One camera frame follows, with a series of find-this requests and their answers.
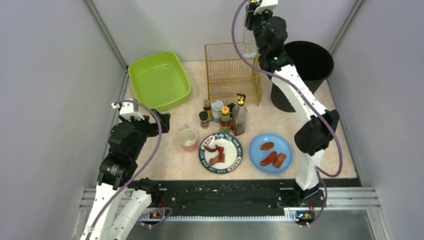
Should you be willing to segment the clear oil dispenser bottle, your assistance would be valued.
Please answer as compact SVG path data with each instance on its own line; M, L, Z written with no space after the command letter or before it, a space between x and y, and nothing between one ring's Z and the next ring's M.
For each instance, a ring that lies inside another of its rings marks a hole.
M251 23L257 4L257 0L249 0L245 6L242 53L247 59L257 55L257 45Z

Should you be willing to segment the red sauce bottle yellow cap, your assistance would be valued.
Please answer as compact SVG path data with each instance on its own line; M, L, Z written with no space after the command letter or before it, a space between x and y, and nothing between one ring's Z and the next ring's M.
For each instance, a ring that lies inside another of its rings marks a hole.
M221 108L219 131L227 134L231 132L231 116L228 106L223 106Z

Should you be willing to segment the dark sauce dispenser bottle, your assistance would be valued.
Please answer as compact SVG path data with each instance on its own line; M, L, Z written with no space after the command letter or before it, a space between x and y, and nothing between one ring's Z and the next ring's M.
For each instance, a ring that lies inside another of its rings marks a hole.
M246 95L237 93L237 104L231 110L231 130L234 136L239 136L245 132L248 111L246 108Z

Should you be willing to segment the glass jar black lid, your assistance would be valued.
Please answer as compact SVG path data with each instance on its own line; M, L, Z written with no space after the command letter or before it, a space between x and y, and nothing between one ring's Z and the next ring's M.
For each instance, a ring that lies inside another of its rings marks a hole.
M226 106L229 109L229 114L232 115L233 114L233 108L236 106L236 104L232 102L230 104L227 104Z

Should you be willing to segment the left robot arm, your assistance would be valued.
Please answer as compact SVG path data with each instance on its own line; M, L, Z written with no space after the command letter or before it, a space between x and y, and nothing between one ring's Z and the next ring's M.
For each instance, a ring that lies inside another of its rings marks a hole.
M136 160L147 138L159 134L158 124L150 123L148 115L130 114L129 119L112 127L109 150L101 162L96 192L82 240L125 240L143 211L157 198L159 184L148 178L136 181L129 202L117 213L121 199L128 190L124 185L134 175Z

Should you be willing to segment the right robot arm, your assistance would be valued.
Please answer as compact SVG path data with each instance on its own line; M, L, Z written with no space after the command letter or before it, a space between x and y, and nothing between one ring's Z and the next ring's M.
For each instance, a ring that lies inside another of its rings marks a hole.
M245 8L245 27L253 32L258 52L257 71L269 76L273 85L298 114L302 127L294 135L301 151L301 165L295 178L298 195L307 198L318 191L320 164L330 141L337 141L336 128L340 115L329 111L316 100L285 48L288 37L286 21L273 15L273 6L261 3L242 3Z

